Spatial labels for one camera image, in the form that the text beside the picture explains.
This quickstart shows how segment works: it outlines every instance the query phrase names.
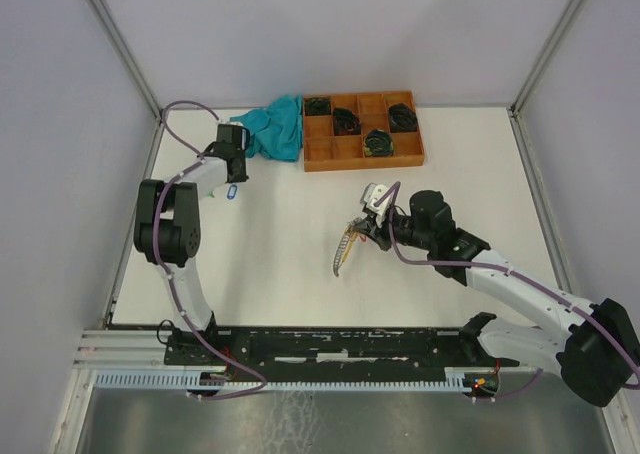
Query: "teal cloth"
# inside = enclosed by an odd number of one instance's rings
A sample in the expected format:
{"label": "teal cloth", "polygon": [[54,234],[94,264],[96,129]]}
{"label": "teal cloth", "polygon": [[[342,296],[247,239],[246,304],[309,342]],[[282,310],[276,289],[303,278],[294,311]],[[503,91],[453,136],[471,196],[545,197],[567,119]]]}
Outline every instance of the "teal cloth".
{"label": "teal cloth", "polygon": [[302,147],[302,96],[284,96],[266,109],[235,116],[251,132],[247,157],[257,153],[267,159],[295,162]]}

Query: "metal frame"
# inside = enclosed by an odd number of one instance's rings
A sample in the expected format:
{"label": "metal frame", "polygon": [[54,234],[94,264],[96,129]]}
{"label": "metal frame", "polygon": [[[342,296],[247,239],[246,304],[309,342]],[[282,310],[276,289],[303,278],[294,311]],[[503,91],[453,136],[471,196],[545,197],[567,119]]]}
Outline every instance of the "metal frame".
{"label": "metal frame", "polygon": [[560,48],[562,41],[564,41],[565,37],[571,30],[571,27],[573,27],[575,20],[578,18],[578,15],[584,8],[586,2],[587,0],[570,0],[569,4],[567,4],[567,7],[560,16],[560,19],[553,28],[553,31],[551,31],[551,34],[544,43],[544,46],[542,46],[542,50],[540,51],[540,54],[538,54],[538,58],[534,62],[533,68],[529,72],[527,79],[524,81],[520,92],[513,101],[511,111],[516,115],[520,114],[531,100],[533,92],[540,83],[540,80],[549,67],[551,60]]}
{"label": "metal frame", "polygon": [[149,110],[153,113],[153,115],[158,118],[160,117],[160,111],[162,110],[160,104],[158,103],[156,96],[151,91],[149,84],[144,78],[140,67],[136,63],[136,60],[131,53],[131,50],[127,46],[127,43],[124,40],[122,34],[120,34],[120,30],[116,25],[111,13],[109,12],[109,8],[107,7],[107,3],[104,0],[87,0],[89,5],[95,12],[98,20],[102,24],[105,34],[111,41],[118,57],[124,64],[125,69],[131,76],[134,84],[140,91],[140,94],[144,98],[149,107]]}
{"label": "metal frame", "polygon": [[[153,169],[162,137],[162,129],[159,123],[161,107],[113,21],[104,0],[88,1],[100,19],[107,36],[116,49],[125,68],[131,75],[132,80],[136,83],[141,95],[146,100],[149,109],[154,116],[156,116],[154,139],[144,170],[144,175],[148,176]],[[569,269],[556,223],[545,194],[540,172],[535,161],[535,155],[527,135],[523,111],[530,102],[536,87],[540,83],[553,57],[560,48],[562,41],[567,36],[586,2],[587,0],[569,1],[556,26],[542,47],[533,68],[529,72],[511,108],[508,108],[509,119],[531,190],[534,206],[540,219],[556,280],[562,289],[570,292],[572,292],[572,287],[575,286],[576,283],[572,279],[571,270]],[[103,325],[101,326],[102,328],[104,328],[110,320],[114,300],[117,299],[117,293],[122,283],[132,246],[132,228],[133,216],[129,235],[127,236],[127,241],[113,282],[113,289],[105,304],[105,317],[103,319]],[[166,333],[160,333],[160,336],[164,336],[166,339]],[[61,416],[56,425],[50,452],[75,452],[80,440],[82,424],[89,405],[89,399],[100,369],[120,369],[130,372],[139,372],[142,370],[156,373],[175,371],[175,366],[164,365],[163,358],[164,346],[158,344],[155,332],[153,331],[85,331],[74,359],[74,370],[62,406]],[[202,370],[202,367],[183,368],[183,372],[190,370]],[[640,453],[640,435],[633,421],[633,415],[627,399],[622,392],[614,398],[608,407],[603,409],[603,416],[616,452],[629,454]]]}

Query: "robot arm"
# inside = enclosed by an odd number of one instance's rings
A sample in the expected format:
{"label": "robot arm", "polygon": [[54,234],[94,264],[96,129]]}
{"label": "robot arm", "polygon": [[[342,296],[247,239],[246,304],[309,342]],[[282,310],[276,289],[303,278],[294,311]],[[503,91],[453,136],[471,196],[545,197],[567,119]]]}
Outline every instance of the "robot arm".
{"label": "robot arm", "polygon": [[[160,220],[160,256],[171,267],[181,305],[189,313],[191,322],[203,333],[213,331],[216,322],[202,292],[195,261],[201,240],[198,202],[223,184],[248,179],[245,163],[248,145],[249,131],[246,128],[219,124],[217,139],[204,150],[201,165],[171,187],[167,201],[162,206],[163,212],[173,211],[173,218]],[[164,186],[164,181],[147,179],[142,181],[138,190],[133,242],[152,264],[156,264],[152,243],[153,217]],[[169,291],[165,271],[158,265],[156,269]],[[177,311],[174,313],[174,324],[182,332],[191,332]]]}
{"label": "robot arm", "polygon": [[388,190],[375,184],[365,189],[361,204],[367,217],[352,226],[353,232],[364,234],[388,250],[392,247],[392,231],[398,244],[428,251],[428,259],[443,276],[500,300],[537,326],[518,326],[497,319],[494,314],[478,314],[462,328],[461,335],[476,339],[490,356],[514,359],[554,373],[591,404],[606,406],[610,402],[631,376],[631,368],[573,308],[599,322],[640,365],[640,344],[621,305],[611,299],[598,305],[543,286],[560,303],[536,288],[542,284],[513,266],[487,242],[457,227],[440,192],[415,193],[410,199],[410,215],[406,215],[398,212],[385,196]]}

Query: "wooden tray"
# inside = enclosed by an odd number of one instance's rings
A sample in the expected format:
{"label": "wooden tray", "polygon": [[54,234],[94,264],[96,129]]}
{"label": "wooden tray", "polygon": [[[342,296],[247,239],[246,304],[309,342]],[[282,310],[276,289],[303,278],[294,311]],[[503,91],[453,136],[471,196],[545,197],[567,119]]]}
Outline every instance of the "wooden tray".
{"label": "wooden tray", "polygon": [[362,129],[359,135],[336,136],[333,132],[333,116],[307,116],[303,107],[305,171],[379,169],[424,164],[420,127],[416,132],[391,133],[393,156],[365,157],[363,151],[363,140],[373,129],[390,132],[390,106],[404,103],[415,112],[411,91],[307,96],[304,100],[312,98],[328,98],[332,113],[336,107],[349,109],[360,118]]}

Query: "white wall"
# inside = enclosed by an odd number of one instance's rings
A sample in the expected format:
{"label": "white wall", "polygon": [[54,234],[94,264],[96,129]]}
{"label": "white wall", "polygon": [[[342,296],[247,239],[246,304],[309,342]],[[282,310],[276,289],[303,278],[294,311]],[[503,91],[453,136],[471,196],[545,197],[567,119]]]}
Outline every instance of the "white wall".
{"label": "white wall", "polygon": [[0,452],[48,446],[153,119],[85,0],[0,0]]}
{"label": "white wall", "polygon": [[412,89],[510,104],[568,0],[106,0],[162,103]]}
{"label": "white wall", "polygon": [[640,332],[639,53],[638,0],[590,0],[525,120],[580,290]]}

